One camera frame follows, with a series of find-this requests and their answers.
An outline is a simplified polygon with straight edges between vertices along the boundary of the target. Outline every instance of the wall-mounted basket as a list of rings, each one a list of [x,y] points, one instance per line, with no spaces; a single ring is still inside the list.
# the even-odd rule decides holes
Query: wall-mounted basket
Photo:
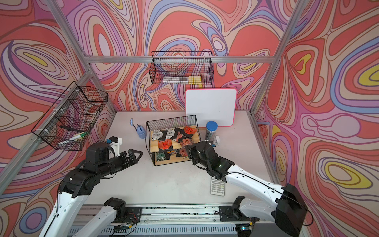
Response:
[[[152,56],[152,84],[212,84],[211,51],[153,51]]]
[[[67,91],[72,91],[64,104],[55,109],[56,112],[47,125],[35,129],[51,108],[32,129],[32,133],[56,150],[81,151],[108,101],[108,93],[91,86],[78,86],[76,83],[70,89],[73,83],[62,93],[64,95]],[[79,139],[72,139],[80,133],[82,136]]]

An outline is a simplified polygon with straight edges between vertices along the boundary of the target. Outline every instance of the wire mesh basket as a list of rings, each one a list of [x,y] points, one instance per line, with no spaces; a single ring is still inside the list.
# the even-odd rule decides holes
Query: wire mesh basket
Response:
[[[153,51],[152,84],[205,85],[213,82],[211,51]]]
[[[107,101],[108,93],[75,83],[67,100],[47,125],[34,130],[46,112],[32,132],[56,150],[81,151]]]
[[[182,117],[175,117],[175,118],[168,118],[168,119],[160,119],[160,120],[152,120],[146,122],[146,137],[145,137],[145,143],[147,151],[150,154],[151,160],[153,161],[154,165],[157,165],[155,163],[154,156],[155,154],[159,152],[152,152],[151,151],[151,132],[154,130],[164,130],[164,129],[171,129],[176,127],[185,127],[185,126],[196,126],[196,133],[198,136],[199,141],[201,141],[200,133],[199,133],[199,127],[197,126],[197,119],[196,115],[188,115],[188,116],[182,116]]]

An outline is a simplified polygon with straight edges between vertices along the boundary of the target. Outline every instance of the psychedelic wall pattern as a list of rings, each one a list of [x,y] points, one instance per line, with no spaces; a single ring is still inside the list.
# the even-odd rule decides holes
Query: psychedelic wall pattern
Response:
[[[216,56],[273,55],[294,1],[85,0],[61,3],[86,55],[143,56],[155,50],[211,50]],[[92,65],[116,110],[184,110],[185,90],[151,85],[149,64]],[[236,88],[248,110],[268,64],[217,63],[212,88]]]
[[[313,212],[310,236],[378,236],[379,2],[311,0],[300,22],[254,112],[260,131]]]
[[[198,85],[151,84],[148,63],[96,63],[92,67],[117,111],[185,110],[185,91]],[[214,74],[204,88],[235,88],[237,110],[251,108],[268,63],[227,63],[225,76]]]
[[[44,1],[0,1],[0,22],[1,172],[43,113],[84,71]],[[112,118],[105,107],[86,147],[105,138]],[[57,184],[84,154],[41,143],[0,196],[0,236],[38,236]]]

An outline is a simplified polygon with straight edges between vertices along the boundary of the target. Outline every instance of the blue lid container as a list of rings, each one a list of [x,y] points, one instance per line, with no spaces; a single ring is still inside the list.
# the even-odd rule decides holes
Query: blue lid container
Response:
[[[217,123],[214,121],[207,122],[207,130],[210,132],[214,132],[217,129]]]

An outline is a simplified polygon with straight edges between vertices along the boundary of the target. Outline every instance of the wire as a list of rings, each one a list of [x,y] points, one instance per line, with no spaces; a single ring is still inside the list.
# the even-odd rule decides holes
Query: wire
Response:
[[[116,176],[116,174],[117,174],[117,172],[116,172],[116,173],[114,173],[114,175],[113,175],[112,177],[102,177],[102,178],[100,178],[100,179],[111,179],[111,178],[115,177],[115,176]]]
[[[197,165],[195,165],[195,166],[198,167],[198,168],[201,169],[201,170],[208,171],[207,169],[205,169],[205,168],[203,168],[203,167],[200,167],[200,166],[197,166]]]
[[[216,214],[216,215],[223,215],[223,216],[226,216],[227,218],[234,218],[234,217],[232,217],[232,216],[228,216],[228,215],[226,215],[226,214],[224,214],[224,213],[222,213],[222,212],[218,212],[218,211],[215,211],[215,214]]]
[[[136,215],[135,215],[133,212],[129,212],[128,214],[126,214],[126,216],[124,216],[124,217],[120,217],[120,218],[117,218],[117,219],[114,220],[114,221],[117,221],[117,220],[119,220],[119,219],[121,219],[121,218],[124,218],[124,219],[125,219],[129,214],[133,214],[133,216],[134,216],[133,221],[135,220],[135,227],[134,227],[134,229],[132,230],[132,232],[128,233],[127,235],[133,233],[133,231],[137,228],[137,218],[136,218]]]
[[[314,222],[314,220],[315,220],[314,217],[313,217],[313,214],[308,210],[307,207],[305,207],[304,205],[302,205],[302,204],[299,203],[298,201],[296,201],[296,200],[290,198],[289,196],[287,196],[287,195],[285,195],[285,194],[283,194],[283,193],[277,191],[276,189],[274,189],[274,188],[272,188],[272,187],[266,185],[265,183],[262,183],[262,182],[259,181],[258,179],[255,179],[255,178],[253,178],[253,177],[250,177],[250,176],[248,176],[248,175],[246,175],[246,174],[243,174],[243,173],[240,173],[240,172],[230,172],[230,173],[227,173],[227,174],[223,175],[221,178],[223,178],[223,177],[225,177],[225,176],[227,176],[227,175],[229,175],[229,174],[241,174],[241,175],[243,175],[243,176],[246,176],[246,177],[248,177],[248,178],[250,178],[250,179],[252,179],[252,180],[257,181],[257,182],[260,183],[260,184],[263,184],[264,186],[268,187],[269,189],[272,189],[273,191],[275,191],[275,192],[277,192],[277,193],[280,193],[281,195],[285,196],[286,198],[291,199],[292,201],[296,202],[296,203],[299,204],[300,206],[304,207],[304,209],[305,209],[307,212],[309,212],[309,214],[310,214],[311,217],[312,217],[312,221],[311,221],[311,223],[310,223],[310,224],[303,224],[303,226],[310,226],[310,225],[313,224],[313,222]]]
[[[130,233],[124,235],[124,237],[130,235],[131,233],[133,233],[133,232],[136,230],[136,228],[137,228],[137,217],[136,217],[136,215],[134,215],[133,212],[132,212],[132,214],[133,214],[133,216],[134,216],[134,219],[136,220],[136,225],[134,226],[134,229],[132,230],[132,232],[130,232]]]

